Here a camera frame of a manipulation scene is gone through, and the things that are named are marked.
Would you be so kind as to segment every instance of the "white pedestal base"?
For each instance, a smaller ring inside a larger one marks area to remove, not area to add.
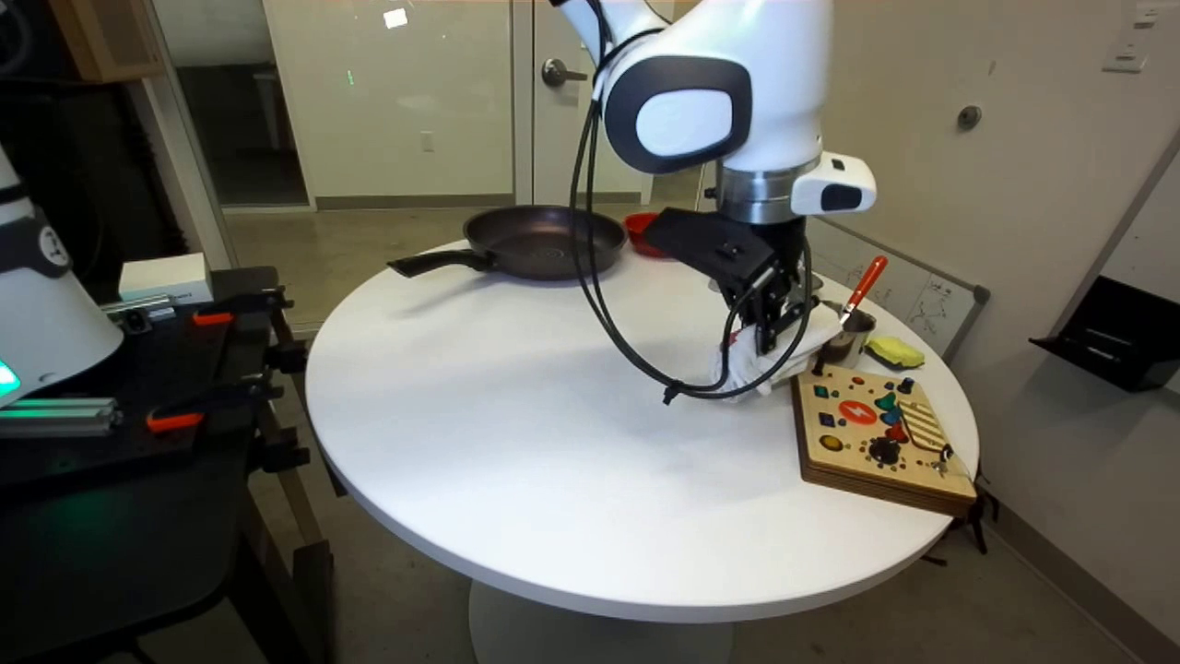
[[[729,622],[622,622],[560,612],[474,584],[470,630],[479,664],[728,664]]]

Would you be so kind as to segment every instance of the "frying pan handle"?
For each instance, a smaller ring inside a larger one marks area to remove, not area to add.
[[[475,273],[487,273],[493,261],[491,261],[491,253],[479,253],[479,249],[431,249],[431,253],[409,253],[409,257],[393,261],[393,268],[401,275],[421,275],[441,265],[470,265]]]

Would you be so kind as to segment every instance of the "black frying pan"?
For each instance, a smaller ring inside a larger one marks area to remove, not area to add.
[[[616,221],[572,206],[501,206],[475,214],[464,231],[474,247],[409,253],[393,261],[393,268],[400,268],[401,275],[416,275],[441,265],[470,265],[479,273],[508,273],[523,279],[575,279],[581,265],[572,247],[581,247],[581,261],[587,273],[587,244],[593,247],[597,273],[616,265],[622,247],[622,230]]]

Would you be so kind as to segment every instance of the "green light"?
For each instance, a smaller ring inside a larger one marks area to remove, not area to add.
[[[0,397],[15,396],[24,381],[0,360]]]

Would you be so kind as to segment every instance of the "red handle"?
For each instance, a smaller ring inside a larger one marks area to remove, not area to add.
[[[862,275],[858,275],[858,282],[855,282],[855,290],[852,290],[852,300],[847,300],[852,308],[858,306],[862,293],[876,290],[876,282],[879,282],[879,275],[887,273],[887,265],[888,265],[888,257],[879,253],[879,257],[862,268]]]

